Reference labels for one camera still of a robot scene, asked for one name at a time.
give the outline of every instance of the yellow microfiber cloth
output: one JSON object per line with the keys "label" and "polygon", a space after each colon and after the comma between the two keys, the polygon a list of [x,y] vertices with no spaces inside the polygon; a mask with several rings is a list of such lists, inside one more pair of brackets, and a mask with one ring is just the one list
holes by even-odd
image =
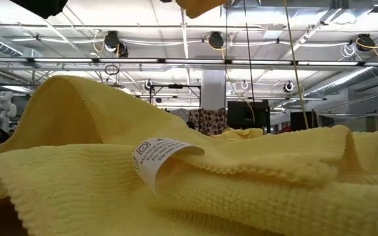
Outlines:
{"label": "yellow microfiber cloth", "polygon": [[[154,195],[132,160],[149,138],[205,155],[164,162]],[[30,235],[378,235],[378,132],[212,138],[114,88],[53,77],[0,145],[5,197]]]}
{"label": "yellow microfiber cloth", "polygon": [[226,3],[226,0],[176,0],[177,4],[186,10],[190,18],[197,18],[203,13]]}

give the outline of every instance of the white ceiling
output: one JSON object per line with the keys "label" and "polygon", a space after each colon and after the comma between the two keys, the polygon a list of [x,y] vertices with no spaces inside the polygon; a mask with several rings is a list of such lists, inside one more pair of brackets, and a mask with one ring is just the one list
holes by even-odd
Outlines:
{"label": "white ceiling", "polygon": [[[92,25],[109,25],[109,26],[179,26],[182,24],[180,7],[176,3],[162,3],[158,0],[132,0],[132,1],[111,1],[111,0],[69,0],[69,8],[76,14],[86,26]],[[80,21],[74,16],[71,11],[64,9],[64,14],[75,24],[80,25]],[[319,19],[321,16],[312,16],[313,19]],[[51,24],[69,26],[68,19],[63,14],[52,16],[48,19]],[[225,17],[220,17],[220,8],[217,7],[196,19],[189,19],[186,17],[188,26],[225,26]],[[300,37],[313,22],[307,22],[306,18],[292,18],[293,38]],[[285,18],[280,15],[266,15],[258,16],[257,18],[250,18],[249,24],[254,26],[256,24],[281,23],[285,24]],[[37,24],[43,25],[43,19],[28,10],[19,7],[18,5],[8,1],[0,0],[0,24]],[[234,17],[228,19],[229,26],[244,26],[244,17]],[[82,33],[74,31],[72,28],[61,31],[68,39],[83,40],[88,37],[93,38],[95,31],[83,31]],[[45,29],[0,29],[0,36],[6,37],[7,40],[13,37],[29,37],[30,34],[39,34],[40,37],[54,37],[60,39],[57,34],[49,28]],[[355,24],[337,25],[330,24],[321,28],[308,41],[309,42],[346,42],[349,39],[356,37],[359,33],[370,33],[371,36],[378,43],[378,15],[365,15],[358,19]],[[206,37],[210,31],[188,29],[188,40],[200,40],[203,35]],[[246,42],[247,37],[245,32],[229,31],[228,34],[236,35],[236,42]],[[161,36],[164,40],[182,41],[181,29],[127,29],[119,32],[119,36],[127,39],[136,39],[142,41],[161,41]],[[250,41],[263,39],[263,33],[249,32]],[[280,39],[289,40],[287,31],[285,30]],[[46,45],[39,41],[16,42],[17,45],[23,47],[33,48],[39,51],[46,57],[83,57],[91,56],[91,52],[95,52],[92,44],[80,44],[77,52],[67,43],[53,43],[45,42]],[[130,58],[184,58],[183,45],[176,45],[170,47],[154,47],[127,44]],[[301,47],[295,52],[297,60],[338,60],[342,58],[341,47],[325,47],[325,48],[309,48]],[[227,57],[229,58],[248,58],[247,47],[232,47],[228,49]],[[252,59],[267,59],[276,60],[281,55],[289,50],[289,45],[275,44],[252,46]],[[190,58],[221,58],[221,51],[212,50],[207,43],[191,43],[188,47]],[[358,52],[358,54],[365,60],[374,57],[373,52]],[[101,56],[112,56],[105,53]],[[264,70],[254,69],[252,76],[254,81],[264,73]],[[320,81],[327,79],[331,75],[337,73],[336,71],[299,71],[299,80],[304,83],[305,87],[311,87]],[[87,77],[98,80],[98,76],[92,72],[82,71],[59,71],[56,74],[70,74]],[[240,87],[243,80],[250,81],[250,71],[248,69],[230,69],[228,70],[229,78],[236,83],[236,92],[242,94],[245,90]],[[129,72],[129,75],[136,81],[142,82],[151,78],[153,81],[162,83],[185,83],[187,79],[187,72],[182,68],[171,69],[166,72],[152,72],[152,71],[138,71]],[[202,72],[199,69],[190,70],[191,82],[198,83],[202,80]],[[277,83],[284,83],[286,81],[294,81],[294,71],[287,70],[273,70],[265,73],[261,82],[254,86],[255,94],[281,94],[281,86],[273,85]],[[121,81],[129,82],[121,75]],[[137,91],[137,88],[132,83],[126,83],[132,91]],[[163,90],[161,94],[176,93],[176,90]]]}

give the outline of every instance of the patterned fabric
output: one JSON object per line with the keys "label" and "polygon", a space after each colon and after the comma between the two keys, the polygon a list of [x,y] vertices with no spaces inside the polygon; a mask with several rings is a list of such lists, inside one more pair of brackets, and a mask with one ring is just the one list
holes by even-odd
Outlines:
{"label": "patterned fabric", "polygon": [[205,135],[216,135],[224,132],[227,127],[227,112],[224,108],[218,110],[191,110],[189,121],[195,124],[195,130]]}

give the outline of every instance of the yellow fabric overhead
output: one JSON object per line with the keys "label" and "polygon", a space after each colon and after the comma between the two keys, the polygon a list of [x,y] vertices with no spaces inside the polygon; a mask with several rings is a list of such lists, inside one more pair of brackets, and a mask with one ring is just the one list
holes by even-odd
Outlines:
{"label": "yellow fabric overhead", "polygon": [[[0,199],[37,236],[378,235],[378,132],[246,134],[204,136],[114,88],[53,77],[0,145]],[[132,161],[148,138],[205,155],[168,159],[155,196]]]}
{"label": "yellow fabric overhead", "polygon": [[193,19],[226,3],[226,0],[176,0],[176,2],[180,7],[186,9],[186,14]]}

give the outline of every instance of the ceiling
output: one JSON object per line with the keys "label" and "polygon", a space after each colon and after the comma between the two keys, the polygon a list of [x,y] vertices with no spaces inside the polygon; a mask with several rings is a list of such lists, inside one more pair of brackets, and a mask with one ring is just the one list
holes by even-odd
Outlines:
{"label": "ceiling", "polygon": [[[181,26],[182,14],[181,9],[176,3],[162,3],[158,0],[132,0],[132,1],[111,1],[111,0],[69,0],[67,8],[62,14],[52,16],[48,19],[48,23],[54,26],[66,26],[60,29],[59,32],[68,38],[70,41],[91,40],[95,38],[97,27],[92,29],[74,29],[70,27],[71,24],[75,26],[134,26],[133,28],[119,30],[119,37],[121,39],[135,40],[135,41],[149,41],[149,42],[182,42],[183,30],[180,27],[170,29],[144,28],[144,26]],[[325,12],[312,15],[293,15],[290,19],[292,36],[295,41],[301,37],[308,29],[316,24]],[[213,29],[195,29],[190,26],[245,26],[245,17],[243,15],[230,15],[226,19],[222,16],[221,8],[206,12],[196,19],[189,19],[185,17],[188,29],[186,36],[188,41],[201,41],[206,38]],[[285,16],[280,14],[273,14],[270,11],[266,15],[249,15],[247,19],[249,24],[249,41],[259,42],[264,40],[264,31],[260,30],[262,27],[269,27],[270,24],[283,24],[286,26]],[[1,27],[0,37],[7,41],[29,39],[38,35],[40,38],[62,40],[60,36],[45,25],[44,19],[29,12],[22,7],[8,1],[0,0],[0,24],[6,26],[17,25],[17,28]],[[37,25],[38,28],[19,28],[18,26]],[[221,31],[225,37],[225,28],[217,29]],[[371,37],[378,44],[378,14],[365,14],[356,19],[356,22],[336,22],[322,26],[315,34],[308,39],[306,43],[346,43],[350,39],[356,39],[359,33],[369,33]],[[233,43],[246,43],[247,34],[245,31],[227,30],[228,39],[233,39]],[[285,28],[279,35],[280,40],[288,41],[289,34]],[[15,41],[14,46],[27,47],[35,49],[44,57],[113,57],[110,53],[96,53],[92,43],[77,44],[77,48],[73,48],[68,43],[59,43],[52,41]],[[185,58],[184,45],[173,46],[148,46],[136,45],[126,43],[129,50],[130,58]],[[97,48],[101,48],[101,43],[96,43]],[[343,55],[341,51],[344,46],[335,47],[300,47],[295,51],[297,60],[327,60],[338,61]],[[269,45],[252,45],[250,47],[251,59],[255,60],[280,60],[282,55],[290,50],[289,45],[272,43]],[[368,60],[375,56],[373,51],[360,52],[357,54],[362,60]],[[195,42],[188,44],[189,58],[208,58],[221,59],[222,52],[220,50],[213,50],[207,43]],[[226,57],[231,59],[248,59],[248,47],[229,47],[226,52]],[[343,58],[343,60],[359,60],[358,57],[351,56],[350,58]],[[193,85],[201,83],[203,73],[201,68],[173,68],[168,71],[129,71],[125,75],[120,73],[117,78],[110,77],[111,83],[115,79],[123,83],[131,92],[141,94],[135,83],[143,87],[143,83],[147,79],[151,79],[158,84],[169,83],[187,83],[188,71],[190,74],[190,82]],[[13,71],[23,77],[31,77],[30,71]],[[38,71],[38,76],[44,75],[46,71]],[[299,81],[304,88],[313,87],[319,82],[339,73],[340,71],[317,69],[317,70],[299,70]],[[99,81],[99,76],[91,70],[88,71],[56,71],[51,75],[77,75],[94,79]],[[295,80],[295,73],[293,70],[286,69],[253,69],[252,72],[248,68],[243,69],[229,69],[228,76],[230,81],[234,84],[237,94],[248,95],[251,93],[249,89],[243,89],[242,83],[251,80],[257,82],[254,85],[255,96],[287,96],[282,92],[282,85],[288,81]],[[109,75],[101,73],[104,81],[109,78]],[[227,90],[232,90],[230,83],[227,83]],[[159,94],[189,94],[189,90],[175,90],[163,89]],[[170,100],[166,104],[195,104],[196,99],[181,102],[179,100]]]}

